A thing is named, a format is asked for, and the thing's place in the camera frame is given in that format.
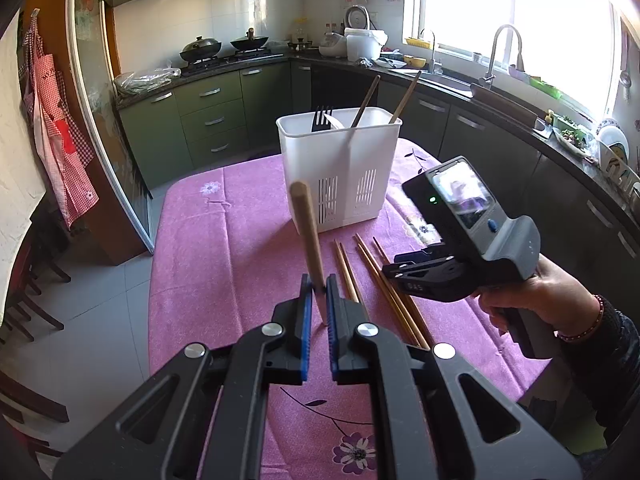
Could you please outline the person's right forearm dark sleeve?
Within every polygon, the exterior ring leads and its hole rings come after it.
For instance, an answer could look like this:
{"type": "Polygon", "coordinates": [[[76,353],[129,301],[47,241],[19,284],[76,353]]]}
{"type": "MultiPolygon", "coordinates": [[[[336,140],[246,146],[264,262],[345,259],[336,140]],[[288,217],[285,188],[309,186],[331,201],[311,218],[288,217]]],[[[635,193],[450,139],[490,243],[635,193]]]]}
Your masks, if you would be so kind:
{"type": "Polygon", "coordinates": [[[597,323],[578,336],[563,336],[561,349],[611,445],[639,405],[639,333],[608,300],[598,301],[597,323]]]}

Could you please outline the person's right hand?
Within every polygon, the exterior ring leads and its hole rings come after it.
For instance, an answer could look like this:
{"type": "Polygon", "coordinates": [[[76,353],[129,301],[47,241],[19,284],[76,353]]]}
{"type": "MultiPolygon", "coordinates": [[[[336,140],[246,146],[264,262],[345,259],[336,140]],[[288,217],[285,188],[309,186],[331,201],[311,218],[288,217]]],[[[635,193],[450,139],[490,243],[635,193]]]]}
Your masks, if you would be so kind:
{"type": "Polygon", "coordinates": [[[544,255],[539,256],[535,274],[527,281],[482,287],[472,296],[502,334],[509,330],[509,309],[535,313],[566,340],[587,337],[603,316],[600,299],[544,255]]]}

